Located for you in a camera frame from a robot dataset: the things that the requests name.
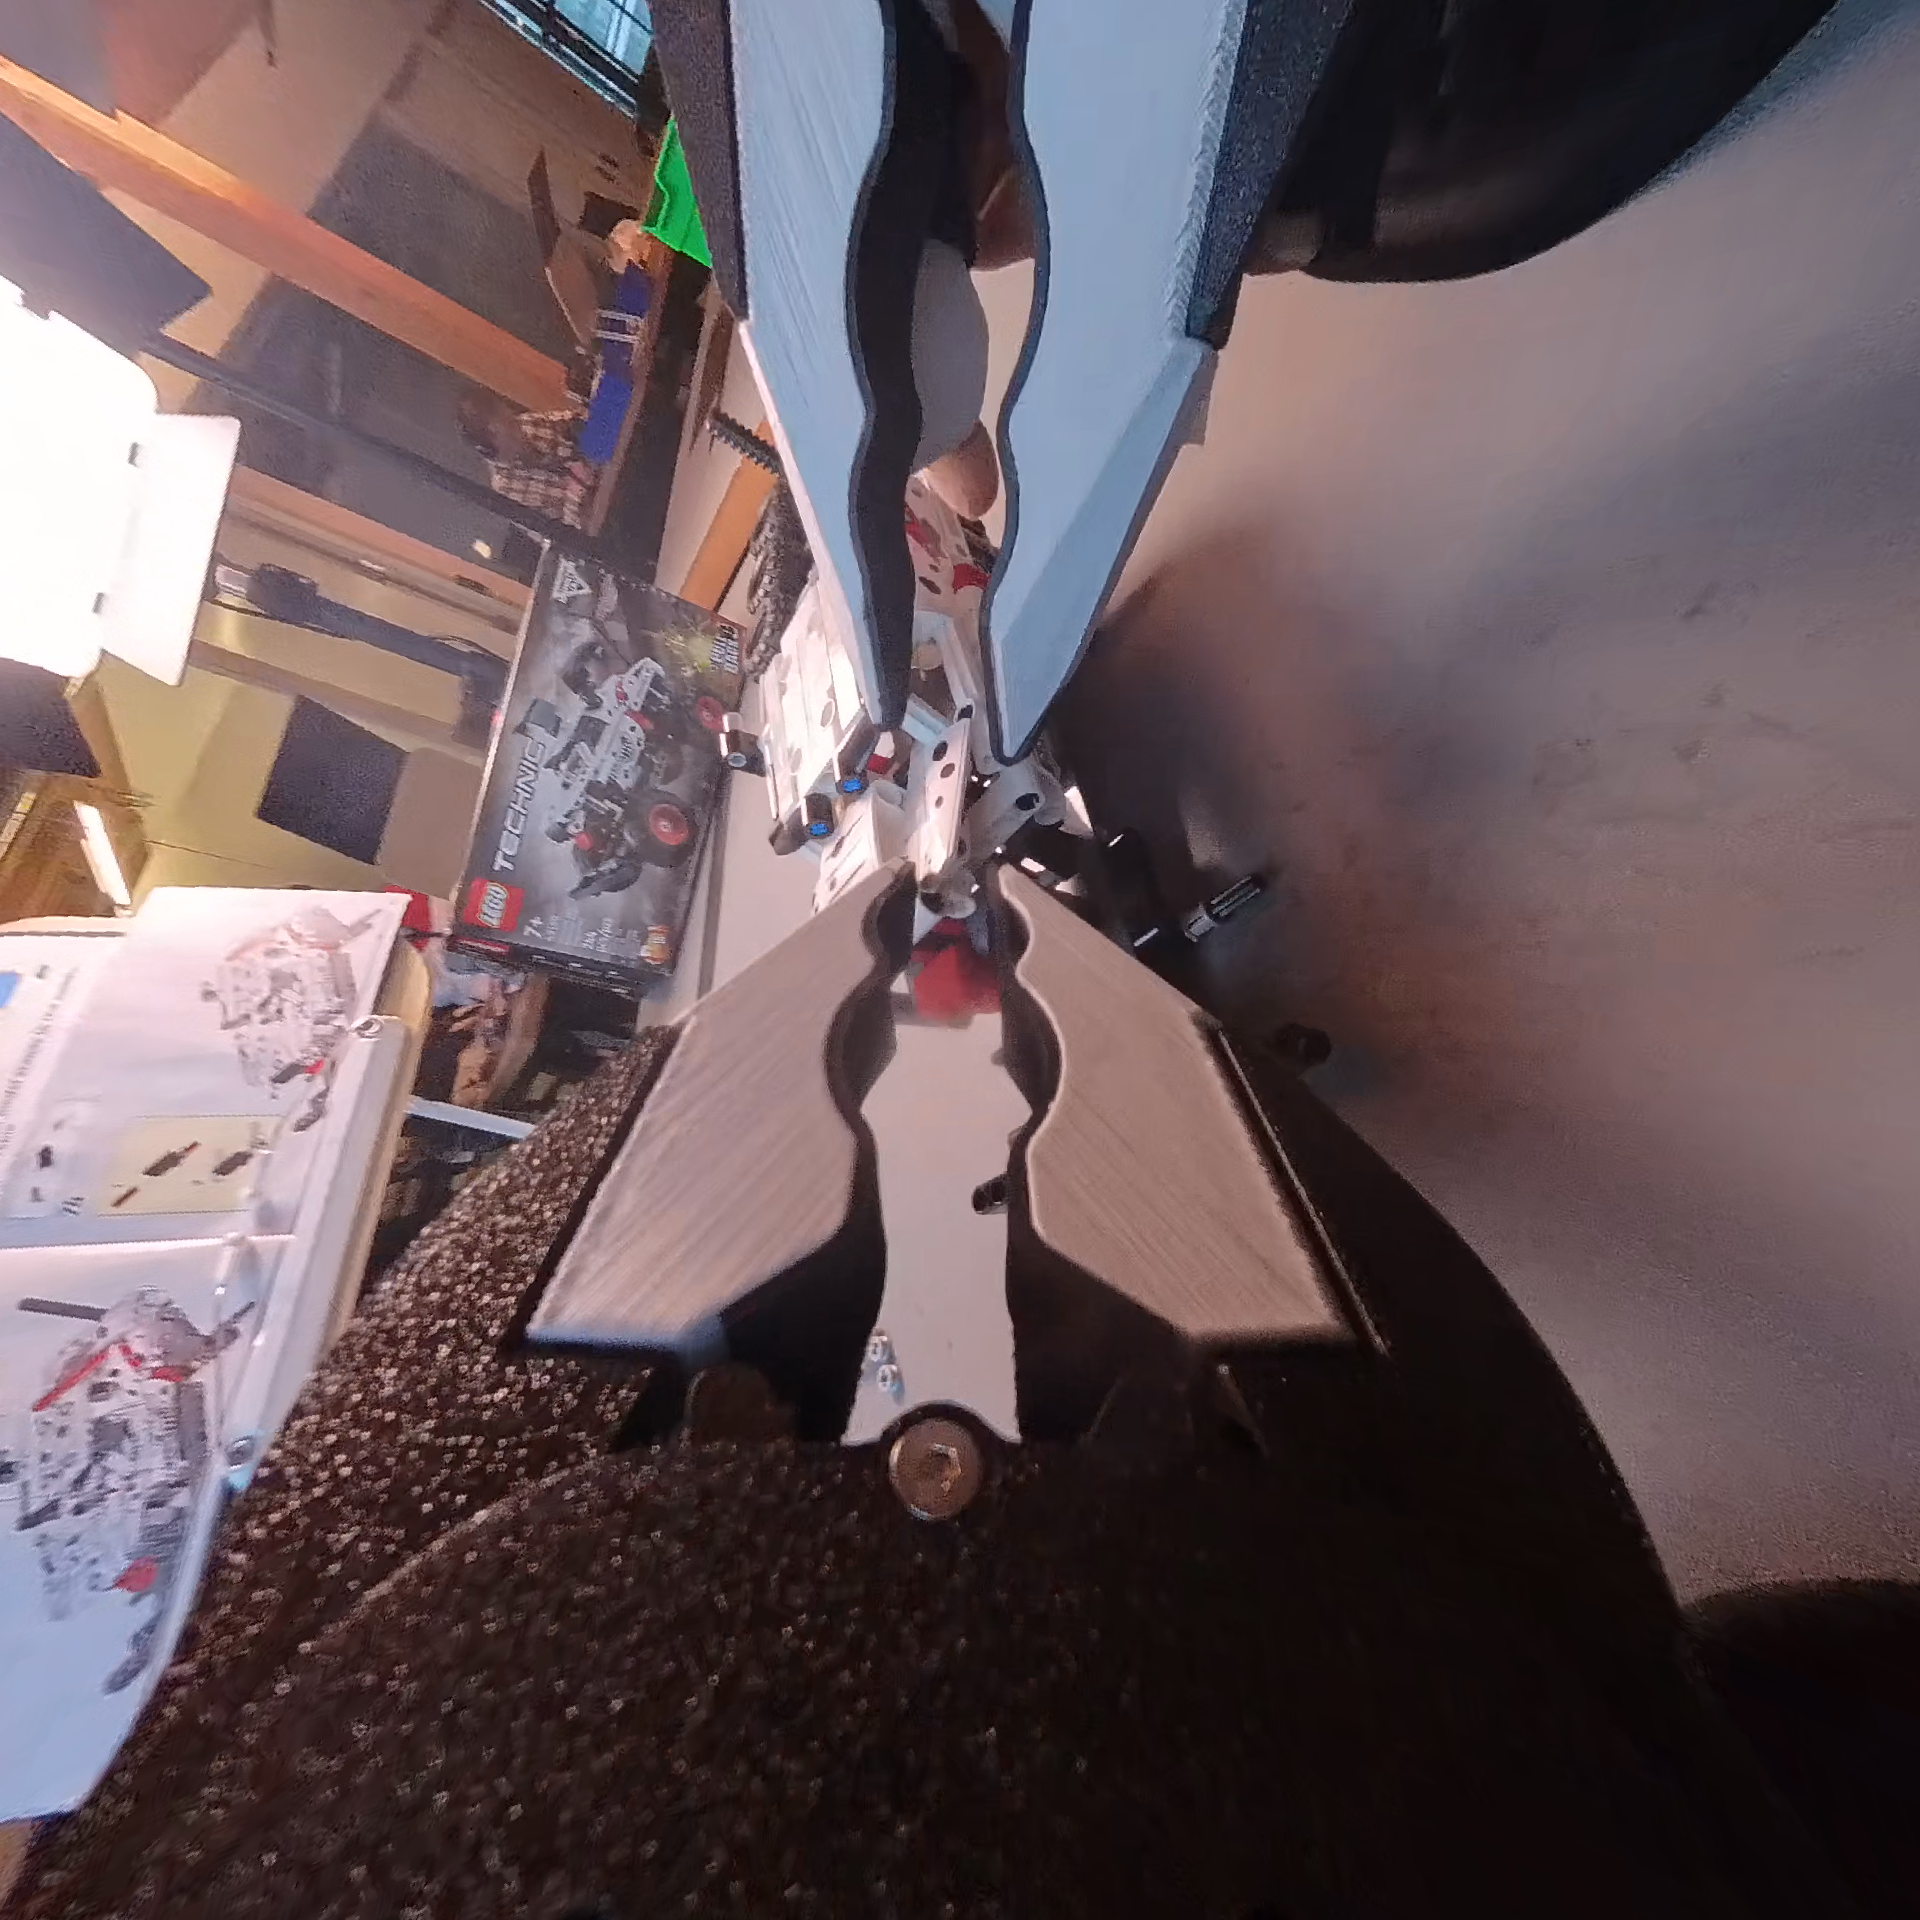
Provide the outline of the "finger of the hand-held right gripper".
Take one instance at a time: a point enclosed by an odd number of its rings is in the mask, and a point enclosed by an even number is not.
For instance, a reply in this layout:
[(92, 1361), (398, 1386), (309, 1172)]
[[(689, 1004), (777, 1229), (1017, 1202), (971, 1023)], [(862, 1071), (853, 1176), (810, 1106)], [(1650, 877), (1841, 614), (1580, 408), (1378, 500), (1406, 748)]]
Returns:
[(734, 1), (726, 48), (748, 346), (822, 608), (886, 728), (915, 650), (912, 332), (954, 69), (915, 1)]
[(1065, 690), (1211, 382), (1187, 312), (1246, 16), (1242, 1), (1016, 14), (1035, 290), (998, 413), (1011, 493), (980, 614), (1005, 759)]

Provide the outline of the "black wrist rest pad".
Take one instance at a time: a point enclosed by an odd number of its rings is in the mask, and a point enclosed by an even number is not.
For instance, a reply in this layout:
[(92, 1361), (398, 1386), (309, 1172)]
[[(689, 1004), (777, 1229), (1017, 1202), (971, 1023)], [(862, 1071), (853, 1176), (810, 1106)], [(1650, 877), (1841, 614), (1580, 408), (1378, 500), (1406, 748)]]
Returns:
[(1248, 273), (1506, 272), (1688, 158), (1833, 1), (1357, 5)]

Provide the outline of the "green plastic box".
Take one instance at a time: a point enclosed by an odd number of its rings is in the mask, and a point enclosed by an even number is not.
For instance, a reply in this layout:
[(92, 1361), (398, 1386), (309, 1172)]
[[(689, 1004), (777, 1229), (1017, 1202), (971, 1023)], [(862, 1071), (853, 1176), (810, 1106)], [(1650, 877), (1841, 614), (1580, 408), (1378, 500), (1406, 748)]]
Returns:
[(658, 140), (652, 197), (641, 216), (641, 231), (661, 248), (683, 255), (702, 269), (714, 266), (677, 117), (667, 117)]

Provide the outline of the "printed instruction sheet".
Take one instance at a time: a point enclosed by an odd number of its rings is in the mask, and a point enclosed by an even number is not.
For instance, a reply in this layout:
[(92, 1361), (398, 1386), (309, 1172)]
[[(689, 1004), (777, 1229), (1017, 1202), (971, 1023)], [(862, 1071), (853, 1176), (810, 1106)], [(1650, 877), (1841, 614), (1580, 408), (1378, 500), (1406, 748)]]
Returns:
[(2, 1189), (37, 1122), (81, 977), (77, 936), (27, 933), (2, 940)]

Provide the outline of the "person's right hand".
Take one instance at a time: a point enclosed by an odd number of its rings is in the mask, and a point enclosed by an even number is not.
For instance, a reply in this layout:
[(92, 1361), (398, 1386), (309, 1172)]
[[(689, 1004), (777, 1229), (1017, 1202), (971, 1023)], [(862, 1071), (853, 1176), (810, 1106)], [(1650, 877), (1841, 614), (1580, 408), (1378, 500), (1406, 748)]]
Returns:
[(918, 396), (918, 478), (960, 517), (982, 519), (1002, 484), (982, 421), (989, 325), (978, 272), (1030, 258), (1038, 216), (1022, 178), (1009, 102), (1011, 5), (923, 1), (946, 61), (945, 173), (918, 255), (909, 335)]

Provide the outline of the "dark cardboard lego box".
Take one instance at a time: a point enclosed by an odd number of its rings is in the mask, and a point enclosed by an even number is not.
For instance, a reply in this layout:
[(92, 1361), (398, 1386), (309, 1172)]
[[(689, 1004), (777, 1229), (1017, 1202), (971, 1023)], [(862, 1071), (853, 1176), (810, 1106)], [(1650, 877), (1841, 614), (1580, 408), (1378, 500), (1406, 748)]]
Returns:
[(544, 552), (451, 895), (456, 944), (636, 994), (674, 972), (744, 644), (706, 608)]

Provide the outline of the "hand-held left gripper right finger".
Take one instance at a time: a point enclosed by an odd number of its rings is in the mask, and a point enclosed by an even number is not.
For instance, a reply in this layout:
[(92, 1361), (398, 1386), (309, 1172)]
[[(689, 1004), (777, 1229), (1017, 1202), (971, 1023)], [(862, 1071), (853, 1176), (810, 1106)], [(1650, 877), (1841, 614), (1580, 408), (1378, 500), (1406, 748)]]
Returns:
[(1361, 1354), (1361, 1310), (1219, 1021), (1042, 888), (992, 877), (1022, 1436), (1090, 1436), (1116, 1394), (1235, 1401)]

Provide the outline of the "black metal tube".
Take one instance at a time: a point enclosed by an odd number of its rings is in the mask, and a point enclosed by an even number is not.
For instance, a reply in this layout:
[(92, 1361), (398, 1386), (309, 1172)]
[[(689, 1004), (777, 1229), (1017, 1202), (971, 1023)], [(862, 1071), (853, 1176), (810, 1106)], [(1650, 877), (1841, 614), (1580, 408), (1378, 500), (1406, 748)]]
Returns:
[(216, 559), (209, 581), (210, 597), (219, 606), (248, 610), (289, 628), (364, 641), (382, 653), (451, 674), (466, 672), (468, 662), (500, 664), (500, 656), (483, 641), (408, 628), (325, 594), (318, 582), (285, 566), (267, 561), (237, 566)]

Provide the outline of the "white lego monster truck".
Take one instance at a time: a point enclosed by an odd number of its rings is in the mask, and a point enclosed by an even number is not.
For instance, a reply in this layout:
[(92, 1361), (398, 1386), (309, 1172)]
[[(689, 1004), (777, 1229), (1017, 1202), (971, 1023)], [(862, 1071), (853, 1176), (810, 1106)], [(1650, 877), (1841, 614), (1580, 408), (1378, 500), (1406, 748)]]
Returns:
[(1188, 906), (1166, 900), (1133, 831), (1100, 826), (1045, 735), (1019, 757), (992, 735), (976, 620), (997, 548), (917, 473), (904, 498), (917, 573), (904, 719), (877, 727), (813, 565), (756, 717), (726, 719), (722, 757), (763, 780), (772, 849), (818, 864), (812, 906), (901, 864), (915, 879), (912, 946), (894, 985), (904, 1021), (964, 1025), (1002, 1006), (998, 933), (985, 877), (1012, 864), (1133, 957), (1171, 973), (1262, 898), (1246, 872)]

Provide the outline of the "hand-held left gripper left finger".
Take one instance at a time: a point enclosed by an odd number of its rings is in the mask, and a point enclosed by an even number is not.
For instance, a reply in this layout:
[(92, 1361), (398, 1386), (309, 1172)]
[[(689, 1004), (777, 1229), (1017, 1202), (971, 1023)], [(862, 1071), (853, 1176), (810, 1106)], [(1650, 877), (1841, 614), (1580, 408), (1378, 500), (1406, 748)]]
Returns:
[(881, 865), (673, 1029), (537, 1284), (533, 1348), (636, 1357), (670, 1399), (731, 1361), (800, 1437), (843, 1437), (886, 1265), (865, 1106), (917, 898)]

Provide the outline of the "wooden beam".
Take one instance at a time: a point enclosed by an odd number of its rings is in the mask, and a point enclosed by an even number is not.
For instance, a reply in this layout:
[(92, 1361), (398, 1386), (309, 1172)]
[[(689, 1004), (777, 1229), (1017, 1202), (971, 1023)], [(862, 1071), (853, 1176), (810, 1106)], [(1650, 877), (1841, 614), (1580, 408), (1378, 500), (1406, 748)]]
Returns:
[(92, 108), (11, 58), (2, 61), (2, 108), (90, 182), (130, 197), (451, 372), (536, 412), (561, 408), (570, 393), (558, 359), (156, 127)]

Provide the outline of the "black square panel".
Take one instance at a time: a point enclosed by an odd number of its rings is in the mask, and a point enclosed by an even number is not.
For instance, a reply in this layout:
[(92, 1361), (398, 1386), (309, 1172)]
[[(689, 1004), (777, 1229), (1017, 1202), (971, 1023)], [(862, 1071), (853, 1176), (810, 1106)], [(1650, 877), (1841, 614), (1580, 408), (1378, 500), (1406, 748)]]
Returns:
[(298, 696), (260, 785), (256, 818), (374, 865), (408, 760), (405, 748)]

